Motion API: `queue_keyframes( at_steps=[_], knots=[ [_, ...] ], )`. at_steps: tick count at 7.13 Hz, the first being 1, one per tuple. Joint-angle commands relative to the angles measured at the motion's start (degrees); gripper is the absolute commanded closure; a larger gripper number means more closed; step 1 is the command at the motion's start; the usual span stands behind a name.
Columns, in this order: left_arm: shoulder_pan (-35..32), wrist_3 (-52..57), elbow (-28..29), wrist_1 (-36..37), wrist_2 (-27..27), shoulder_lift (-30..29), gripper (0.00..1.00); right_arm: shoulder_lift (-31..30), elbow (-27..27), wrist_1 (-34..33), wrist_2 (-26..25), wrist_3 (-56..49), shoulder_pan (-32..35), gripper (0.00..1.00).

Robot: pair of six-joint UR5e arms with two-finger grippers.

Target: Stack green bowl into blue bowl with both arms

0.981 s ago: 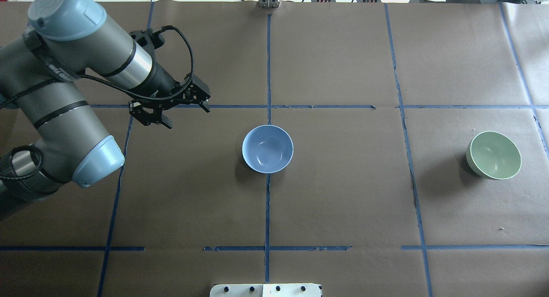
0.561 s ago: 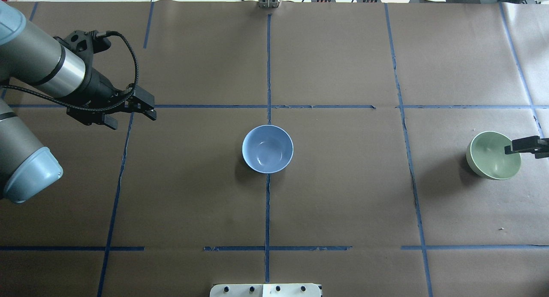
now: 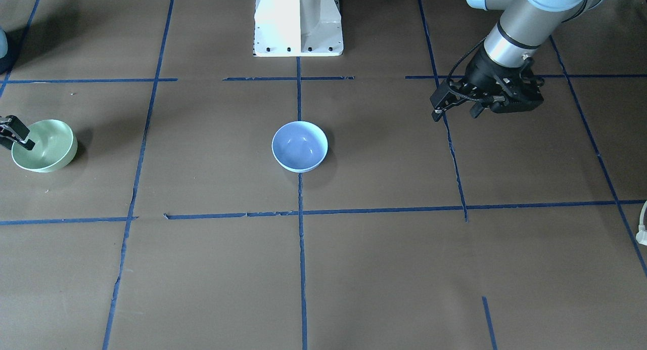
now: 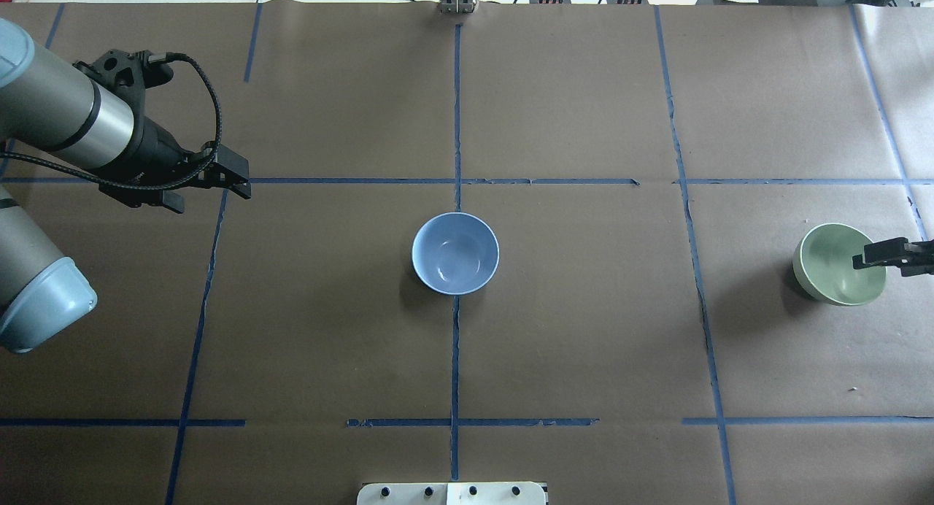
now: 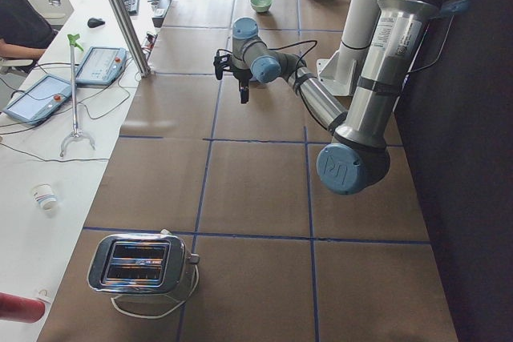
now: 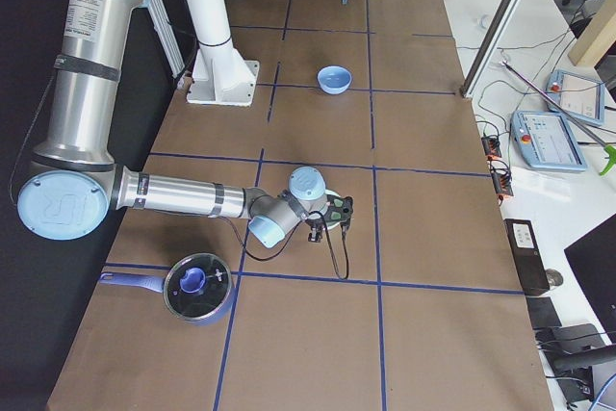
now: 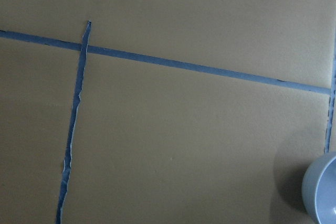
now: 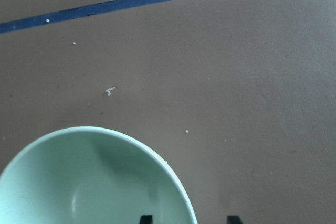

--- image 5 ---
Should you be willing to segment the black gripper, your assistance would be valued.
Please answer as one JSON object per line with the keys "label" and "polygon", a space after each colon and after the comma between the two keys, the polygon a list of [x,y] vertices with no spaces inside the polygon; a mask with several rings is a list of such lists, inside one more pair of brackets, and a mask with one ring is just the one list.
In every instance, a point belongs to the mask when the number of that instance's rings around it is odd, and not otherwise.
{"label": "black gripper", "polygon": [[231,65],[231,70],[234,77],[240,83],[240,103],[246,104],[249,101],[249,82],[253,74],[249,68],[241,68],[235,63]]}

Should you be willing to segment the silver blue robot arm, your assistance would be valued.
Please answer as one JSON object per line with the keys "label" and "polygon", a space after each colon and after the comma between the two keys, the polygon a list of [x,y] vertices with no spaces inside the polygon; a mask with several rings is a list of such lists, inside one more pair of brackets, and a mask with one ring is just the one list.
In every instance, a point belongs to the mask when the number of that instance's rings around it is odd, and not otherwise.
{"label": "silver blue robot arm", "polygon": [[465,10],[470,0],[351,0],[338,50],[316,72],[294,54],[272,50],[257,22],[238,18],[232,51],[216,60],[231,71],[240,99],[251,79],[284,79],[333,137],[317,157],[317,174],[339,195],[380,181],[390,168],[384,131],[428,23]]}

